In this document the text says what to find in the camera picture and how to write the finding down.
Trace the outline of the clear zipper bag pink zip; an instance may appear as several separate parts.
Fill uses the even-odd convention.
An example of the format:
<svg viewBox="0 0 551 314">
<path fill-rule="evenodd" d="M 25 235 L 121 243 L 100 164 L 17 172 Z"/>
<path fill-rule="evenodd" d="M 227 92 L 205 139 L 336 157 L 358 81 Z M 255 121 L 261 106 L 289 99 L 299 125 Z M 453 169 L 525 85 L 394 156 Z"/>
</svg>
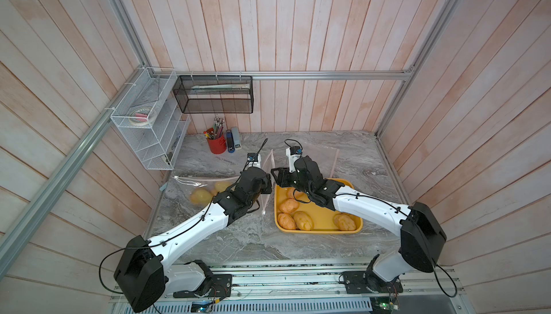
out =
<svg viewBox="0 0 551 314">
<path fill-rule="evenodd" d="M 178 185 L 180 197 L 185 203 L 192 206 L 204 207 L 220 192 L 238 180 L 237 176 L 229 178 L 197 178 L 186 176 L 172 176 Z"/>
</svg>

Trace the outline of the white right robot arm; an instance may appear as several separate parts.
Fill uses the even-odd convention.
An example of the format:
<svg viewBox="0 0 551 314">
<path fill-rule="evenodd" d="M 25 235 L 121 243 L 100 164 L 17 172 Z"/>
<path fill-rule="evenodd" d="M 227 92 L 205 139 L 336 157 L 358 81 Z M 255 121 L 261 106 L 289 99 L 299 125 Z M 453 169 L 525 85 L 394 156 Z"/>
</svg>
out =
<svg viewBox="0 0 551 314">
<path fill-rule="evenodd" d="M 411 270 L 435 271 L 447 236 L 424 203 L 407 206 L 358 192 L 341 181 L 325 178 L 308 156 L 291 160 L 288 167 L 274 168 L 271 173 L 278 186 L 305 193 L 311 203 L 357 216 L 400 238 L 399 248 L 370 262 L 366 278 L 390 283 Z"/>
</svg>

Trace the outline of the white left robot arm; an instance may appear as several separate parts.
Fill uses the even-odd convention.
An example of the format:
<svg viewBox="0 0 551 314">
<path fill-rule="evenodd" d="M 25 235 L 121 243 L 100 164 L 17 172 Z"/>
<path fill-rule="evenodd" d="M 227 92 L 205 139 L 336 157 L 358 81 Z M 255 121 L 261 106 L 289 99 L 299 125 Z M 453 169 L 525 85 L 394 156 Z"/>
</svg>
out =
<svg viewBox="0 0 551 314">
<path fill-rule="evenodd" d="M 245 216 L 260 195 L 271 192 L 270 175 L 261 168 L 249 167 L 190 219 L 149 239 L 141 235 L 131 239 L 121 249 L 113 275 L 120 294 L 136 313 L 173 292 L 215 297 L 217 287 L 212 271 L 202 260 L 196 259 L 181 269 L 172 265 L 193 246 Z"/>
</svg>

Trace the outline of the clear zipper bag pink dots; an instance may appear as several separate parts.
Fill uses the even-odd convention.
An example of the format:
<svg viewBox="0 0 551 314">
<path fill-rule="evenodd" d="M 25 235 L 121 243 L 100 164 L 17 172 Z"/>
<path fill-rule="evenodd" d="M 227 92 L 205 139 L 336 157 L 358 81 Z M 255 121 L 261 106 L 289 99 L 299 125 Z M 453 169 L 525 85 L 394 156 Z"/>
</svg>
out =
<svg viewBox="0 0 551 314">
<path fill-rule="evenodd" d="M 324 178 L 333 178 L 340 149 L 306 142 L 301 142 L 301 145 L 303 151 L 302 156 L 309 156 L 313 161 L 317 162 L 319 170 Z M 281 147 L 273 150 L 276 167 L 288 166 L 286 149 L 291 146 L 298 147 L 299 144 L 294 141 L 288 141 Z"/>
</svg>

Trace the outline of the pale pink potato upper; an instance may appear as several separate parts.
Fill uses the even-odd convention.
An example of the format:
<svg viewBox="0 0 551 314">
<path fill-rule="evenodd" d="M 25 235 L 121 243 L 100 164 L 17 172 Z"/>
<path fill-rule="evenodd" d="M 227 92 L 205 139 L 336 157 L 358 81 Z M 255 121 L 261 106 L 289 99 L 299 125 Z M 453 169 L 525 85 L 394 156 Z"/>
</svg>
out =
<svg viewBox="0 0 551 314">
<path fill-rule="evenodd" d="M 286 199 L 279 205 L 279 211 L 284 214 L 292 214 L 300 207 L 300 203 L 295 199 Z"/>
</svg>

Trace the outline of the yellow plastic tray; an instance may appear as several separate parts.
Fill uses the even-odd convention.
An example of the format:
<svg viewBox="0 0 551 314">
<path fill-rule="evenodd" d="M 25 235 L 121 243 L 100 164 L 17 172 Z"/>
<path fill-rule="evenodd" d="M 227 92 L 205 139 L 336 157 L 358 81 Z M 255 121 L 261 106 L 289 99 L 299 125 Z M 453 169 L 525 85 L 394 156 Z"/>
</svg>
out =
<svg viewBox="0 0 551 314">
<path fill-rule="evenodd" d="M 311 203 L 305 195 L 305 193 L 295 193 L 296 198 L 294 198 L 294 188 L 281 188 L 280 186 L 275 186 L 274 194 L 274 217 L 275 225 L 285 233 L 292 234 L 356 234 L 363 229 L 363 220 L 358 216 L 347 214 L 347 216 L 354 221 L 355 230 L 341 230 L 337 225 L 334 224 L 334 218 L 341 214 L 341 212 L 333 212 L 330 209 L 322 208 Z M 299 224 L 296 222 L 296 229 L 287 229 L 287 225 L 280 225 L 279 216 L 284 214 L 281 211 L 281 206 L 288 200 L 293 199 L 298 202 L 297 210 L 290 213 L 290 216 L 293 217 L 299 212 L 304 212 L 307 214 L 313 223 L 311 230 L 299 229 Z"/>
</svg>

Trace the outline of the yellow potato front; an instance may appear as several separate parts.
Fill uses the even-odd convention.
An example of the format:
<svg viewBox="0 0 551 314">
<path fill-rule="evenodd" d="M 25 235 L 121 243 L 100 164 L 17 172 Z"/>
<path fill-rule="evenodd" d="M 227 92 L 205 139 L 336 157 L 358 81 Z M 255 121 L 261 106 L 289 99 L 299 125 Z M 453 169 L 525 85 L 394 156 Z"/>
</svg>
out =
<svg viewBox="0 0 551 314">
<path fill-rule="evenodd" d="M 296 212 L 293 215 L 297 229 L 301 231 L 312 231 L 314 220 L 306 212 Z"/>
</svg>

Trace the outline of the brown potato front left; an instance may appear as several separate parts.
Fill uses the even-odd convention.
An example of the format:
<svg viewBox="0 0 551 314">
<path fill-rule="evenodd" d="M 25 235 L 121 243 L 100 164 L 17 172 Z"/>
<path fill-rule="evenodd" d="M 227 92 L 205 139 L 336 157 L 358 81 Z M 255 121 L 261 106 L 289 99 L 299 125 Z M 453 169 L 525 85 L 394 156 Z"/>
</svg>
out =
<svg viewBox="0 0 551 314">
<path fill-rule="evenodd" d="M 287 214 L 287 213 L 279 214 L 277 216 L 277 222 L 278 222 L 278 225 L 282 229 L 286 229 L 286 230 L 296 230 L 297 229 L 296 222 L 290 214 Z"/>
</svg>

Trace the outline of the red pen cup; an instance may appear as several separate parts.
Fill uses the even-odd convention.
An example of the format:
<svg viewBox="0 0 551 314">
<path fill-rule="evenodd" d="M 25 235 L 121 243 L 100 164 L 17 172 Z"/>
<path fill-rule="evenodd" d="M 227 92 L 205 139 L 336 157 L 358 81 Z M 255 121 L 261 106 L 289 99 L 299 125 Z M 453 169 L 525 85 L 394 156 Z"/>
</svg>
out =
<svg viewBox="0 0 551 314">
<path fill-rule="evenodd" d="M 212 154 L 223 154 L 227 150 L 227 143 L 225 136 L 221 135 L 216 139 L 207 139 L 209 150 Z"/>
</svg>

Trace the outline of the blue black stapler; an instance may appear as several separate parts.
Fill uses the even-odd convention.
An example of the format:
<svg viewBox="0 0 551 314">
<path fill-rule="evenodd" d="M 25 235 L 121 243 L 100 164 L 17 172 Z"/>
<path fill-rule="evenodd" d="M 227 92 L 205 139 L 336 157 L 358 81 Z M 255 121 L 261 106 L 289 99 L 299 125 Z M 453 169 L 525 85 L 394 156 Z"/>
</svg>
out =
<svg viewBox="0 0 551 314">
<path fill-rule="evenodd" d="M 231 129 L 228 129 L 226 131 L 226 143 L 227 143 L 228 153 L 234 153 L 235 152 L 235 143 L 234 143 L 233 134 L 232 134 Z"/>
</svg>

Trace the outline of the brown potato back right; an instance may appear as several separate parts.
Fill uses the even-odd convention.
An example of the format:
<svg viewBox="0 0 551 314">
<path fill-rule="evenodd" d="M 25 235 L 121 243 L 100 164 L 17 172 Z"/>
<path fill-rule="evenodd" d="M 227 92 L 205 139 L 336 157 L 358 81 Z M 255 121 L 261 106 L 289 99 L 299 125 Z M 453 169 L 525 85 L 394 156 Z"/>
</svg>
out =
<svg viewBox="0 0 551 314">
<path fill-rule="evenodd" d="M 338 214 L 333 219 L 334 225 L 338 230 L 343 232 L 351 232 L 357 229 L 356 222 L 350 215 Z"/>
</svg>

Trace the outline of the tape roll on shelf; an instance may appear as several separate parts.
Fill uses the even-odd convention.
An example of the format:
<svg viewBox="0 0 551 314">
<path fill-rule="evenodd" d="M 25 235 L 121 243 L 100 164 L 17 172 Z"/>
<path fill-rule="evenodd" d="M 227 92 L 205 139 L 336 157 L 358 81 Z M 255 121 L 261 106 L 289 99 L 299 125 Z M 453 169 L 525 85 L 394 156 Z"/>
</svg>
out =
<svg viewBox="0 0 551 314">
<path fill-rule="evenodd" d="M 153 124 L 157 113 L 153 107 L 140 107 L 129 114 L 129 122 L 132 126 L 143 127 Z"/>
</svg>

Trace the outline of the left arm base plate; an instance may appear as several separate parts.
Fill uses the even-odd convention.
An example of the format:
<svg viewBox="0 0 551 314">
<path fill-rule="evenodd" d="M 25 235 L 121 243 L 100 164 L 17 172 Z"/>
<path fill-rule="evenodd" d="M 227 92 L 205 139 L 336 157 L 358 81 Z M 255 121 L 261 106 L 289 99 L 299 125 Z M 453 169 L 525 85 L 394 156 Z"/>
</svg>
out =
<svg viewBox="0 0 551 314">
<path fill-rule="evenodd" d="M 214 298 L 223 300 L 231 295 L 232 274 L 215 274 L 200 259 L 176 268 L 177 287 L 174 298 Z"/>
</svg>

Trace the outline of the black mesh wall basket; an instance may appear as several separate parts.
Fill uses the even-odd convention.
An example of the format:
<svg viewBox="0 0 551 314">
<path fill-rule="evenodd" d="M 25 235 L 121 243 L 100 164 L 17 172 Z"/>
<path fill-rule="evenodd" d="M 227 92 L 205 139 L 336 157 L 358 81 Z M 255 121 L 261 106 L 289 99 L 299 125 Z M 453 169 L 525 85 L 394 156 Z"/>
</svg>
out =
<svg viewBox="0 0 551 314">
<path fill-rule="evenodd" d="M 172 88 L 185 114 L 251 114 L 253 79 L 249 76 L 180 75 Z"/>
</svg>

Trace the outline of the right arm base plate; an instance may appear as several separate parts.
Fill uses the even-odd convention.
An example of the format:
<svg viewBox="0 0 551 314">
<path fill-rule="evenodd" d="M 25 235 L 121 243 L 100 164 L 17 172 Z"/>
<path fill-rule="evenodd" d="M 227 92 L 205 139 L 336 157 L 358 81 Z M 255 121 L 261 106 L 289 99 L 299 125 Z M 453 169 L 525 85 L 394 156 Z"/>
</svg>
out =
<svg viewBox="0 0 551 314">
<path fill-rule="evenodd" d="M 379 256 L 377 254 L 373 257 L 365 271 L 345 271 L 341 274 L 342 280 L 339 283 L 345 286 L 347 294 L 396 294 L 403 292 L 399 277 L 394 278 L 392 282 L 386 282 L 375 274 L 373 267 Z"/>
</svg>

